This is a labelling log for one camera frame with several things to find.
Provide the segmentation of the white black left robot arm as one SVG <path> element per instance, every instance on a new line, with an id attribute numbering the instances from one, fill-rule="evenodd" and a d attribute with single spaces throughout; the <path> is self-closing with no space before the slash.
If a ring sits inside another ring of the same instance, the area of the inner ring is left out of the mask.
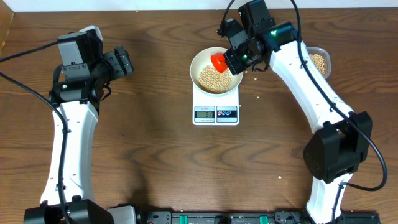
<path id="1" fill-rule="evenodd" d="M 53 73 L 49 102 L 54 140 L 49 177 L 37 208 L 25 211 L 24 223 L 135 223 L 131 205 L 104 209 L 91 187 L 92 142 L 101 100 L 111 81 L 134 69 L 124 47 L 103 51 L 96 26 L 57 39 L 62 64 Z"/>

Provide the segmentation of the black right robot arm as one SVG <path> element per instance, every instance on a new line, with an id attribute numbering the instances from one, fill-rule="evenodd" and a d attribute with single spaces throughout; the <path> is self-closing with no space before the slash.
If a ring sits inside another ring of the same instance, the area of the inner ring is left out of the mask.
<path id="1" fill-rule="evenodd" d="M 373 122 L 366 112 L 355 113 L 332 90 L 309 56 L 300 24 L 277 24 L 264 1 L 247 2 L 239 15 L 239 20 L 222 18 L 217 31 L 231 46 L 224 54 L 225 63 L 233 74 L 257 70 L 264 63 L 287 85 L 313 134 L 303 150 L 313 175 L 305 207 L 308 219 L 341 221 L 343 194 L 367 158 Z"/>

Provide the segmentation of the red measuring scoop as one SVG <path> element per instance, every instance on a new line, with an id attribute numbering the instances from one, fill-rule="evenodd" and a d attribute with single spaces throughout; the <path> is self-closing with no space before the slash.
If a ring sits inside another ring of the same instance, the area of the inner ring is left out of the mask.
<path id="1" fill-rule="evenodd" d="M 220 73 L 224 73 L 228 69 L 228 66 L 227 66 L 225 60 L 226 59 L 224 57 L 224 54 L 221 52 L 217 52 L 217 53 L 211 55 L 212 65 Z"/>

